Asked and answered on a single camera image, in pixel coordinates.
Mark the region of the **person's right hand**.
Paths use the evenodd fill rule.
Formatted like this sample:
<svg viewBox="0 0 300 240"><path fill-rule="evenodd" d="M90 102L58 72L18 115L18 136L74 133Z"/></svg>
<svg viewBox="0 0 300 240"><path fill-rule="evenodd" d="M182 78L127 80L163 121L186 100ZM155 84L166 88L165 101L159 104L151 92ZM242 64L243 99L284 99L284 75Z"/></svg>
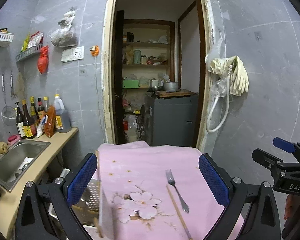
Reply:
<svg viewBox="0 0 300 240"><path fill-rule="evenodd" d="M286 198L285 204L285 214L283 220L287 220L289 217L293 215L294 206L300 205L300 198L298 196L289 194Z"/></svg>

